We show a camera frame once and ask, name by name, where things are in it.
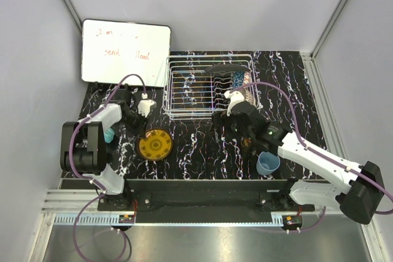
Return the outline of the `blue patterned bowl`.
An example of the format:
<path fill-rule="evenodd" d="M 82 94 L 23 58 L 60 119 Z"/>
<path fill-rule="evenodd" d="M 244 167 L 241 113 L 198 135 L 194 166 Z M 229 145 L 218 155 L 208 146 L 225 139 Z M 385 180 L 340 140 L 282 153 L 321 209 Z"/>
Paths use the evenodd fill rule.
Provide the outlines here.
<path fill-rule="evenodd" d="M 237 71 L 232 74 L 232 87 L 238 88 L 241 85 L 251 83 L 251 76 L 249 72 Z"/>

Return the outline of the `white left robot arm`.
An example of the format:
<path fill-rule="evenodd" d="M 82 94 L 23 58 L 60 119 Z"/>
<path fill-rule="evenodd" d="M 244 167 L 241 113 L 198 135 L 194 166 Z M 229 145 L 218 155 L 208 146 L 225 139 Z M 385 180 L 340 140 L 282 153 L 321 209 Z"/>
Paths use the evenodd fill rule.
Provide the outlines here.
<path fill-rule="evenodd" d="M 125 179 L 107 164 L 105 133 L 112 125 L 123 122 L 136 135 L 144 137 L 147 119 L 157 103 L 141 95 L 137 106 L 131 106 L 133 95 L 126 89 L 117 90 L 108 102 L 78 121 L 68 121 L 61 130 L 60 166 L 63 171 L 89 180 L 103 193 L 111 196 L 118 210 L 127 210 L 133 202 Z"/>

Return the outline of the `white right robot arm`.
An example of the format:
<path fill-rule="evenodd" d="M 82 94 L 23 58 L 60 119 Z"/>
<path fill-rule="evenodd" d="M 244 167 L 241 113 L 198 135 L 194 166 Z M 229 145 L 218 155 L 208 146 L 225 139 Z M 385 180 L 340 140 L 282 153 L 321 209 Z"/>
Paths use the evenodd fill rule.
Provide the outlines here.
<path fill-rule="evenodd" d="M 367 225 L 383 198 L 384 183 L 378 165 L 361 165 L 340 158 L 308 142 L 279 123 L 266 121 L 256 107 L 246 101 L 231 111 L 212 115 L 212 130 L 223 131 L 230 139 L 244 139 L 246 153 L 256 153 L 259 175 L 277 171 L 281 160 L 289 160 L 315 172 L 325 181 L 311 183 L 288 180 L 272 198 L 271 209 L 294 210 L 314 205 L 340 209 L 351 220 Z"/>

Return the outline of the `yellow patterned small plate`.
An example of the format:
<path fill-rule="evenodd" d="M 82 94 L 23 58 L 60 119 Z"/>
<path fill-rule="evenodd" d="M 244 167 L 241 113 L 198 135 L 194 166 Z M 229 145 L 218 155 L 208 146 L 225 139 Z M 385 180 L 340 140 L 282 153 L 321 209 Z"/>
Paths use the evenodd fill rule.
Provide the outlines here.
<path fill-rule="evenodd" d="M 150 129 L 138 140 L 138 153 L 148 161 L 160 161 L 173 149 L 173 138 L 164 129 Z"/>

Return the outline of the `red white patterned bowl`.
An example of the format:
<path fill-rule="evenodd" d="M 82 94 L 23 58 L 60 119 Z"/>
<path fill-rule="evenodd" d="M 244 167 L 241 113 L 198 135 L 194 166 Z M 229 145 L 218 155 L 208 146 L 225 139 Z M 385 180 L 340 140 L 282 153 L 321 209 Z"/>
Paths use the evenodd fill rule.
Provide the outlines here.
<path fill-rule="evenodd" d="M 257 103 L 255 102 L 254 92 L 252 87 L 246 87 L 238 90 L 243 96 L 244 100 L 247 101 L 249 104 L 256 106 Z"/>

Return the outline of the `black floral square plate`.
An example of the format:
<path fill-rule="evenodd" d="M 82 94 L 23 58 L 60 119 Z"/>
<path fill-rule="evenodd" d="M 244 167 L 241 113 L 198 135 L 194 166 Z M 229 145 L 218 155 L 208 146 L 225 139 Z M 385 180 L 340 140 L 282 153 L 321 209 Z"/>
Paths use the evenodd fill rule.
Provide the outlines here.
<path fill-rule="evenodd" d="M 248 72 L 249 68 L 242 64 L 215 64 L 204 70 L 206 73 Z"/>

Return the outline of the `white wire dish rack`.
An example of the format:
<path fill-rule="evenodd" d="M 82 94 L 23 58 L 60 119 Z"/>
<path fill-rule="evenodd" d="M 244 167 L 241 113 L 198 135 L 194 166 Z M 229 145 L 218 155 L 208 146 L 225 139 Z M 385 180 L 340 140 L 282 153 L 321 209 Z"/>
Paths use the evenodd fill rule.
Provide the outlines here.
<path fill-rule="evenodd" d="M 256 81 L 254 60 L 250 54 L 186 54 L 166 59 L 166 85 L 162 108 L 172 121 L 209 120 L 212 114 L 227 109 L 224 96 L 232 91 L 232 74 L 206 73 L 215 64 L 242 64 L 249 68 L 251 82 Z"/>

